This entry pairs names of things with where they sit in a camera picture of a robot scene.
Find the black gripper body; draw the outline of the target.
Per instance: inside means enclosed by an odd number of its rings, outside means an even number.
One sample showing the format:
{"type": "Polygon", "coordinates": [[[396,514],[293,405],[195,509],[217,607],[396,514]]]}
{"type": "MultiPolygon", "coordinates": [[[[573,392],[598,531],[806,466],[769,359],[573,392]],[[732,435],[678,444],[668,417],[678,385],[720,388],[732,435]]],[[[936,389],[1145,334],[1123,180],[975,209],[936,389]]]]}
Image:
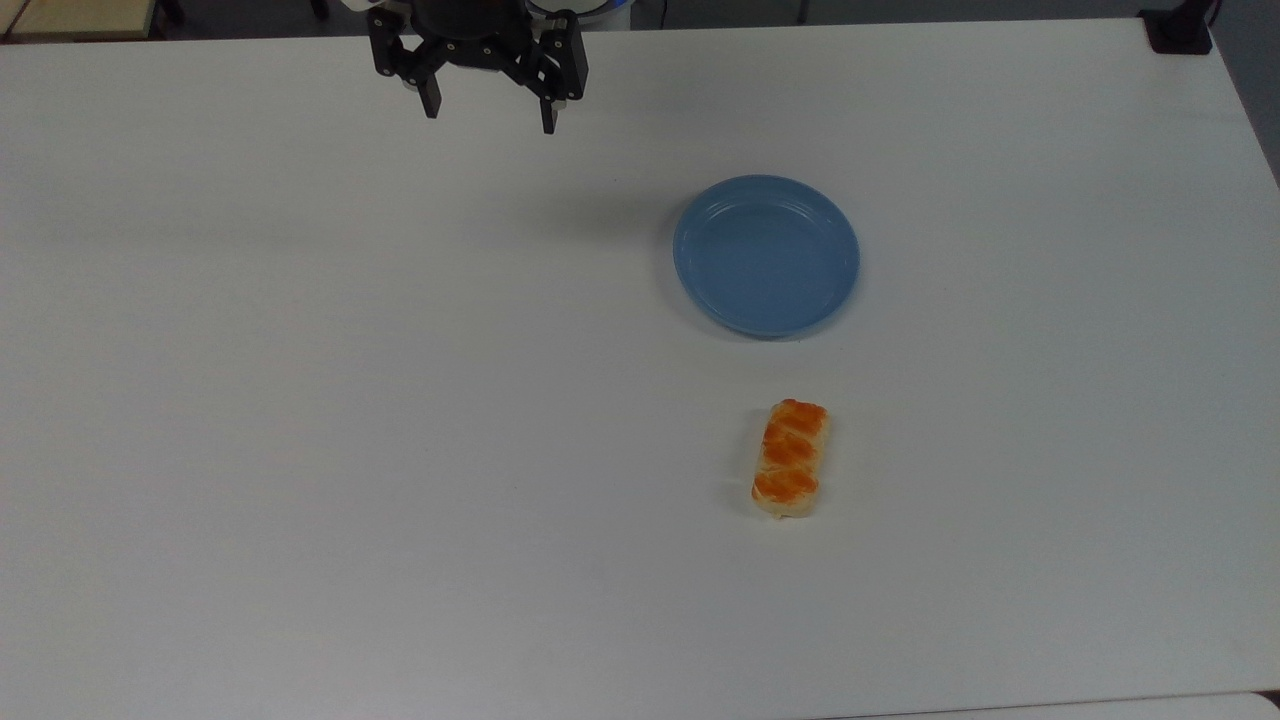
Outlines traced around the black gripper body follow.
{"type": "Polygon", "coordinates": [[[522,73],[547,73],[549,61],[534,41],[534,18],[524,1],[411,1],[410,24],[422,42],[401,50],[398,72],[447,61],[522,73]]]}

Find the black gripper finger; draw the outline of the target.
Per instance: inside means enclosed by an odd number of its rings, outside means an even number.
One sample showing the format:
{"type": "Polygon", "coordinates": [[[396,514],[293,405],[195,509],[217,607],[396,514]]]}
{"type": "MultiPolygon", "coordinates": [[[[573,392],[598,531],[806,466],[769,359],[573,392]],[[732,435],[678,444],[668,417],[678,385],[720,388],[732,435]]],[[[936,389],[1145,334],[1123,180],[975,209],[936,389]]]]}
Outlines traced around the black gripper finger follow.
{"type": "Polygon", "coordinates": [[[399,78],[417,94],[425,115],[438,118],[442,91],[436,72],[444,64],[444,41],[420,29],[407,12],[367,12],[366,26],[375,70],[399,78]],[[415,49],[406,47],[401,38],[406,28],[421,38],[415,49]]]}
{"type": "Polygon", "coordinates": [[[571,10],[522,19],[524,46],[516,59],[516,82],[539,100],[541,129],[556,132],[558,115],[585,95],[589,64],[581,18],[571,10]]]}

